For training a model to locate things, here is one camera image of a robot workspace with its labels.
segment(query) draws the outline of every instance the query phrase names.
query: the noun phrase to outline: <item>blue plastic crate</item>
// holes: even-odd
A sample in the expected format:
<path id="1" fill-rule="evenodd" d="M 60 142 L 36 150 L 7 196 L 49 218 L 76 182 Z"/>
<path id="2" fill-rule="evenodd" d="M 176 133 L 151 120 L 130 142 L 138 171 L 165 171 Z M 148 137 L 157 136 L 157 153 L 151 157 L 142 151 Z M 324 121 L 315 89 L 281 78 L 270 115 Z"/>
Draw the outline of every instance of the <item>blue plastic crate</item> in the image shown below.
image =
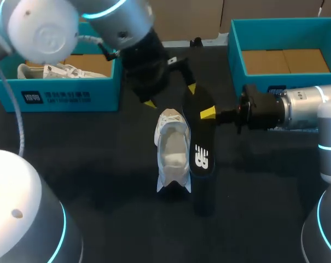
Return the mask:
<path id="1" fill-rule="evenodd" d="M 80 35 L 98 36 L 88 23 L 80 23 Z M 92 43 L 78 43 L 74 54 L 101 54 Z M 109 78 L 17 79 L 17 67 L 25 59 L 14 54 L 0 62 L 22 112 L 117 111 L 122 74 L 120 60 L 113 60 Z M 0 79 L 0 101 L 7 112 L 14 108 Z"/>
<path id="2" fill-rule="evenodd" d="M 330 73 L 249 75 L 243 50 L 320 49 Z M 245 84 L 259 91 L 331 84 L 331 18 L 232 20 L 228 59 L 237 96 Z"/>

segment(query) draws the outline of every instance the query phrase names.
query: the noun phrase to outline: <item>black insole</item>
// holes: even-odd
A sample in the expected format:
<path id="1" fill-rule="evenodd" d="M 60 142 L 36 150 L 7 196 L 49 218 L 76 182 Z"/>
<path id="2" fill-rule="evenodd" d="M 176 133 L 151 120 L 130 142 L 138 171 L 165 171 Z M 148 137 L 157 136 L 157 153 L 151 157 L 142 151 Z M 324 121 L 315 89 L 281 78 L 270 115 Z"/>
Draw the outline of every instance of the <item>black insole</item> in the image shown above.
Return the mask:
<path id="1" fill-rule="evenodd" d="M 183 115 L 191 132 L 189 166 L 192 176 L 210 176 L 215 167 L 215 119 L 201 119 L 200 112 L 214 106 L 211 94 L 197 85 L 194 95 L 186 90 L 182 101 Z"/>

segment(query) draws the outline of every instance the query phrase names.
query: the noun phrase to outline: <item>new balance logo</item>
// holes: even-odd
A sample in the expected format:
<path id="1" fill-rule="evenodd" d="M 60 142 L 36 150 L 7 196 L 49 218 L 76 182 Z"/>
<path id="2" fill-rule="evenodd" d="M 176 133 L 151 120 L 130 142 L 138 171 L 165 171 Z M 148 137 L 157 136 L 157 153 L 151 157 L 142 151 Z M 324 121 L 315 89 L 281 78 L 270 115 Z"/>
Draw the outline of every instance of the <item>new balance logo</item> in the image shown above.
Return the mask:
<path id="1" fill-rule="evenodd" d="M 203 169 L 208 169 L 208 151 L 204 150 L 202 147 L 196 144 L 196 165 L 202 167 Z"/>

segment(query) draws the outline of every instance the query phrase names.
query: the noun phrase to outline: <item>white sneaker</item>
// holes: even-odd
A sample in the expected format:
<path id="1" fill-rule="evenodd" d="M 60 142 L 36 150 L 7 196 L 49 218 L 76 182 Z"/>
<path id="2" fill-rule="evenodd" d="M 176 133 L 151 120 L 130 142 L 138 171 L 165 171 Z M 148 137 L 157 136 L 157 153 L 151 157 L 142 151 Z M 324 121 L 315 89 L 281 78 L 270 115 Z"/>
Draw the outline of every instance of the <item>white sneaker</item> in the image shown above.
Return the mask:
<path id="1" fill-rule="evenodd" d="M 18 79 L 33 78 L 106 78 L 105 75 L 80 70 L 72 65 L 45 65 L 43 67 L 29 67 L 26 64 L 18 66 Z"/>
<path id="2" fill-rule="evenodd" d="M 154 143 L 158 147 L 157 192 L 176 181 L 191 193 L 189 137 L 189 129 L 180 113 L 168 108 L 160 115 L 154 133 Z"/>

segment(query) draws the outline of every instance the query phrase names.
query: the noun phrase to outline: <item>shoe lace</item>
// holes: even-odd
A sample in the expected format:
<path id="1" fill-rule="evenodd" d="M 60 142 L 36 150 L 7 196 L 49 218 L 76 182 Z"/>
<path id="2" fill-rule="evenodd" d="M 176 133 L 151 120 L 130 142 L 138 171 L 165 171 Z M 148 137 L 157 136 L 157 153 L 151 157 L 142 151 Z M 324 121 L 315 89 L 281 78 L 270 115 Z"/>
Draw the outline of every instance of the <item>shoe lace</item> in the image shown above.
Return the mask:
<path id="1" fill-rule="evenodd" d="M 180 115 L 171 115 L 171 116 L 161 116 L 159 128 L 162 127 L 168 121 L 181 121 L 182 117 Z"/>
<path id="2" fill-rule="evenodd" d="M 80 78 L 84 75 L 82 70 L 72 65 L 65 65 L 65 66 L 68 66 L 68 68 L 66 68 L 66 71 L 67 71 L 67 75 L 71 78 Z"/>

